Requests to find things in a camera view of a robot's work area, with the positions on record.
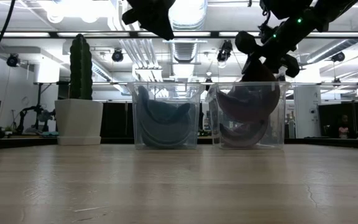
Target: potted plant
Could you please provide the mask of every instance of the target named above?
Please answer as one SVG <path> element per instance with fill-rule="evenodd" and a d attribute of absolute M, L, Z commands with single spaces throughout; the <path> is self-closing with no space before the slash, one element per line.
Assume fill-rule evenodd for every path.
<path fill-rule="evenodd" d="M 103 104 L 92 101 L 92 55 L 81 34 L 70 47 L 70 63 L 70 98 L 55 101 L 58 143 L 100 144 Z"/>

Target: transparent container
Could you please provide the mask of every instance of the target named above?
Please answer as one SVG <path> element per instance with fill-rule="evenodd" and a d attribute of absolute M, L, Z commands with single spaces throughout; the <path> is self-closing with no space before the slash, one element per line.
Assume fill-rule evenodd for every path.
<path fill-rule="evenodd" d="M 200 98 L 197 83 L 129 83 L 137 149 L 195 149 Z"/>
<path fill-rule="evenodd" d="M 285 82 L 216 83 L 206 102 L 214 146 L 221 149 L 282 148 Z"/>

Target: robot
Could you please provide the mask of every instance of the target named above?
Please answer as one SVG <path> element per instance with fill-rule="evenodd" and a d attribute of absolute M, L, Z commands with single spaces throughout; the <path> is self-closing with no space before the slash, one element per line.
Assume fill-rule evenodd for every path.
<path fill-rule="evenodd" d="M 27 115 L 28 111 L 35 111 L 37 113 L 37 120 L 35 121 L 35 124 L 32 126 L 35 130 L 38 130 L 38 123 L 44 122 L 44 127 L 42 129 L 42 132 L 48 132 L 48 120 L 52 120 L 53 117 L 56 115 L 55 110 L 52 112 L 48 112 L 47 110 L 44 110 L 40 105 L 37 106 L 30 106 L 28 108 L 24 108 L 22 111 L 20 111 L 20 122 L 18 127 L 16 128 L 16 134 L 21 135 L 24 132 L 24 118 Z"/>
<path fill-rule="evenodd" d="M 176 0 L 128 0 L 132 9 L 122 15 L 125 24 L 139 21 L 141 28 L 160 36 L 165 40 L 174 38 L 168 18 L 168 10 Z M 260 7 L 266 21 L 258 28 L 262 46 L 256 44 L 255 37 L 241 31 L 236 37 L 236 46 L 248 55 L 247 63 L 242 69 L 242 81 L 268 81 L 263 77 L 252 75 L 256 70 L 269 69 L 278 73 L 282 66 L 287 67 L 286 75 L 296 77 L 299 72 L 297 60 L 288 55 L 296 50 L 296 45 L 308 34 L 317 29 L 328 31 L 329 23 L 349 10 L 358 0 L 319 0 L 311 7 L 313 0 L 261 0 Z M 277 19 L 286 19 L 281 25 L 268 26 L 273 13 Z M 259 58 L 265 57 L 262 64 Z"/>

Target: black robotic arm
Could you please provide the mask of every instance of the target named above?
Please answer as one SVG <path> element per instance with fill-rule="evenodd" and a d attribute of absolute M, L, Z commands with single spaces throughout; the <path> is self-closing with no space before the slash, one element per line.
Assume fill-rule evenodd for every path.
<path fill-rule="evenodd" d="M 132 6 L 122 20 L 126 24 L 139 21 L 141 27 L 161 38 L 174 38 L 168 18 L 168 10 L 175 0 L 128 0 Z M 329 23 L 349 10 L 358 0 L 319 0 L 311 7 L 312 0 L 260 0 L 264 14 L 270 18 L 273 13 L 278 19 L 286 19 L 280 26 L 271 28 L 269 19 L 260 27 L 262 46 L 256 44 L 255 37 L 245 31 L 236 37 L 237 48 L 249 57 L 242 71 L 243 81 L 263 81 L 258 77 L 247 77 L 251 70 L 262 66 L 259 58 L 265 57 L 264 66 L 277 73 L 281 66 L 288 68 L 287 75 L 299 74 L 295 58 L 288 55 L 296 50 L 296 45 L 313 30 L 328 31 Z"/>

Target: desk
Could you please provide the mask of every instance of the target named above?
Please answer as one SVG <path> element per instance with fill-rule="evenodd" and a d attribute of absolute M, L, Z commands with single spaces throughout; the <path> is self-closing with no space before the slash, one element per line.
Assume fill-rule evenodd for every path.
<path fill-rule="evenodd" d="M 0 223 L 358 223 L 358 149 L 0 149 Z"/>

